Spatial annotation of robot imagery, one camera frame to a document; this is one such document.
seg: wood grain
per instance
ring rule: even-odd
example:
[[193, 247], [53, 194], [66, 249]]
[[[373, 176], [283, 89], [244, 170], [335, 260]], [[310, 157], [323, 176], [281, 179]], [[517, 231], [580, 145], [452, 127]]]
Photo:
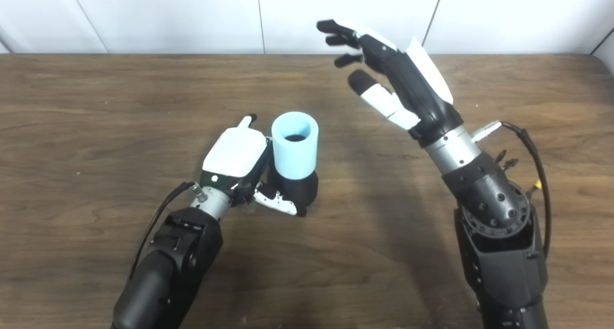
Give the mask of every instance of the wood grain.
[[[164, 196], [198, 175], [244, 114], [258, 113], [254, 127], [268, 133], [290, 110], [320, 125], [319, 197], [302, 219], [233, 209], [183, 328], [481, 327], [452, 196], [417, 143], [347, 88], [353, 69], [332, 59], [0, 56], [0, 328], [108, 328]], [[611, 328], [611, 76], [590, 56], [435, 61], [468, 129], [510, 120], [542, 152], [554, 209], [550, 326]], [[515, 136], [497, 132], [483, 147], [519, 157], [509, 174], [531, 185]]]

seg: black fingertip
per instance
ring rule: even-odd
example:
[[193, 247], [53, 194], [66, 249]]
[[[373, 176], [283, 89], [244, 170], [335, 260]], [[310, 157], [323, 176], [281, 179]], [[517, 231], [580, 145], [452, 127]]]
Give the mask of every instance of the black fingertip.
[[335, 33], [339, 30], [339, 25], [335, 22], [335, 20], [318, 21], [316, 27], [320, 32], [324, 33]]
[[333, 35], [326, 38], [326, 43], [329, 46], [347, 45], [347, 39], [342, 36]]
[[346, 65], [350, 65], [353, 62], [360, 62], [362, 56], [352, 56], [351, 54], [344, 54], [335, 60], [335, 67], [343, 68]]
[[255, 113], [250, 113], [248, 114], [248, 116], [252, 117], [252, 123], [249, 124], [250, 126], [252, 126], [256, 119], [258, 119], [258, 115], [256, 115]]
[[366, 92], [367, 89], [378, 84], [375, 78], [371, 77], [371, 75], [360, 69], [349, 74], [349, 76], [347, 76], [347, 82], [352, 90], [358, 95], [362, 95], [362, 93]]

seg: metal connector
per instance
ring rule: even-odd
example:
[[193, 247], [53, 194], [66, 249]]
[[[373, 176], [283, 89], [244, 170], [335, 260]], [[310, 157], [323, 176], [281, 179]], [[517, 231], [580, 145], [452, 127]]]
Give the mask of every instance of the metal connector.
[[471, 141], [473, 141], [473, 143], [478, 143], [479, 141], [482, 141], [483, 139], [487, 138], [488, 135], [492, 134], [493, 132], [495, 132], [495, 130], [497, 130], [500, 127], [501, 127], [501, 122], [498, 120], [488, 123], [484, 128], [480, 128], [476, 130], [471, 135]]
[[194, 192], [194, 195], [198, 199], [198, 202], [202, 203], [208, 199], [208, 196], [202, 191], [198, 183], [194, 183], [194, 185], [191, 186], [191, 190]]

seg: robotic hand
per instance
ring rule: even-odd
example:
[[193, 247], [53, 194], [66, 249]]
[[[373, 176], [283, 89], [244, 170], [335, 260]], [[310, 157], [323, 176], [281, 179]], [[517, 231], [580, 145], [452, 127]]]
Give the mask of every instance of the robotic hand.
[[[389, 93], [362, 70], [351, 73], [348, 82], [386, 119], [408, 130], [458, 201], [454, 222], [463, 270], [476, 292], [484, 327], [546, 329], [542, 294], [548, 280], [550, 194], [527, 132], [495, 121], [470, 135], [452, 105], [443, 76], [416, 39], [401, 51], [377, 33], [355, 25], [327, 20], [318, 22], [318, 29], [331, 34], [326, 38], [329, 45], [362, 50], [359, 55], [341, 56], [335, 60], [336, 67], [364, 62], [388, 77], [396, 93]], [[500, 126], [513, 130], [535, 161], [546, 208], [543, 245], [530, 196], [507, 179], [507, 167], [498, 165], [503, 156], [495, 160], [476, 145]]]
[[[112, 329], [177, 329], [190, 309], [202, 277], [222, 247], [220, 221], [230, 209], [256, 201], [278, 211], [304, 216], [306, 209], [260, 177], [272, 160], [272, 141], [250, 128], [248, 115], [236, 128], [219, 137], [202, 163], [198, 183], [182, 183], [154, 215], [130, 270], [129, 279], [113, 310]], [[170, 213], [141, 250], [166, 205], [191, 189], [190, 207]]]

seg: cable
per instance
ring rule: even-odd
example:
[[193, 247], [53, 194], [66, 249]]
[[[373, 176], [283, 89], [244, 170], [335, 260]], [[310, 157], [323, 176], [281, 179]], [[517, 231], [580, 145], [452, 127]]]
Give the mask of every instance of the cable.
[[141, 238], [139, 247], [136, 249], [136, 255], [134, 255], [134, 261], [132, 261], [132, 267], [130, 268], [130, 273], [128, 274], [128, 280], [132, 279], [132, 276], [134, 276], [134, 270], [136, 270], [136, 265], [139, 263], [139, 257], [141, 257], [141, 252], [143, 251], [143, 248], [145, 247], [147, 238], [149, 237], [149, 234], [151, 234], [152, 229], [154, 228], [156, 222], [158, 222], [160, 215], [162, 215], [162, 212], [164, 212], [164, 209], [166, 209], [166, 206], [172, 200], [174, 200], [175, 197], [177, 197], [180, 193], [189, 189], [192, 185], [194, 185], [194, 182], [181, 183], [177, 188], [175, 188], [173, 191], [171, 191], [171, 193], [168, 194], [164, 202], [162, 202], [162, 204], [160, 204], [160, 207], [158, 207], [158, 210], [156, 211], [156, 213], [153, 214], [152, 220], [149, 222], [149, 225], [145, 229], [145, 234], [143, 235], [143, 238]]
[[518, 128], [518, 126], [506, 121], [502, 121], [501, 125], [516, 133], [516, 136], [518, 136], [522, 144], [524, 144], [524, 147], [527, 148], [529, 154], [533, 157], [533, 162], [535, 162], [537, 175], [539, 176], [539, 181], [542, 183], [543, 204], [546, 211], [546, 213], [544, 213], [546, 222], [544, 227], [543, 254], [547, 258], [548, 252], [550, 251], [550, 237], [552, 235], [552, 207], [550, 205], [550, 189], [548, 187], [548, 180], [546, 180], [546, 172], [543, 169], [542, 160], [539, 157], [537, 148], [529, 137], [529, 133], [525, 129]]

